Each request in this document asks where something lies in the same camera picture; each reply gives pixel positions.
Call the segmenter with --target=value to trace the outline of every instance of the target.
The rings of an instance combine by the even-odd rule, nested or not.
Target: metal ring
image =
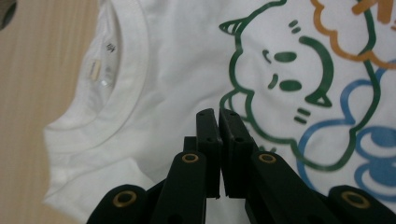
[[[181,159],[186,163],[195,163],[199,160],[199,157],[195,154],[189,153],[184,155]]]
[[[120,197],[123,195],[129,195],[129,196],[131,196],[131,199],[126,202],[120,202]],[[114,197],[113,204],[118,208],[122,208],[122,207],[126,207],[126,206],[134,203],[136,201],[136,199],[137,199],[137,195],[135,192],[133,192],[131,190],[125,190],[125,191],[117,194],[116,197]]]
[[[273,155],[268,155],[268,154],[260,154],[259,160],[269,164],[276,162],[276,158]]]
[[[341,197],[349,203],[350,205],[360,208],[360,209],[366,209],[370,207],[370,202],[364,198],[363,196],[359,195],[358,193],[355,193],[353,191],[344,191],[341,194]],[[360,202],[356,202],[356,200],[351,199],[351,197],[358,198]]]

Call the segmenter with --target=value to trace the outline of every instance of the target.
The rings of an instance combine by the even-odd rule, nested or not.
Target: cartoon ear
[[[244,23],[244,19],[239,19],[235,21],[226,21],[222,23],[219,28],[222,32],[229,34],[229,35],[235,35],[236,32],[238,31],[239,27],[241,26],[242,23]]]

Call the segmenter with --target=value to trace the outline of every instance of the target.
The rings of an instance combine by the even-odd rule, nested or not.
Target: wooden table
[[[0,31],[0,223],[75,223],[42,203],[50,180],[42,130],[74,97],[96,16],[94,0],[18,0]]]

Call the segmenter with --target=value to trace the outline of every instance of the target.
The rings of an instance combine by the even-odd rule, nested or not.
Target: white t-shirt
[[[151,188],[195,114],[224,107],[310,188],[396,212],[396,9],[365,2],[100,0],[76,98],[45,129],[45,202],[85,222],[111,189]],[[221,196],[206,223],[248,223]]]

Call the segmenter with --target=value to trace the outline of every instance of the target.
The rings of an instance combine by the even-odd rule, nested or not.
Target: cartoon graphic
[[[343,175],[348,174],[355,180],[351,185],[396,202],[396,178],[381,175],[396,172],[392,151],[396,130],[391,123],[377,125],[372,120],[379,116],[376,110],[382,102],[378,71],[394,71],[396,61],[378,56],[386,50],[377,41],[381,35],[378,25],[374,26],[374,2],[385,4],[379,0],[270,1],[245,18],[222,23],[220,30],[234,38],[235,52],[229,64],[233,90],[222,97],[220,107],[238,112],[261,138],[262,149],[280,153],[291,149],[300,177],[312,189],[325,192],[322,186],[335,184],[336,178],[344,184]],[[340,6],[344,11],[337,13],[350,16],[349,21],[337,22],[329,16],[334,14],[331,8]],[[389,17],[377,19],[385,22]],[[358,31],[336,27],[346,23]],[[384,58],[394,58],[394,52]],[[396,78],[390,83],[396,84]],[[379,148],[393,154],[372,155]],[[312,179],[323,174],[334,175],[334,182],[320,186],[322,179]],[[378,188],[388,189],[384,193]]]

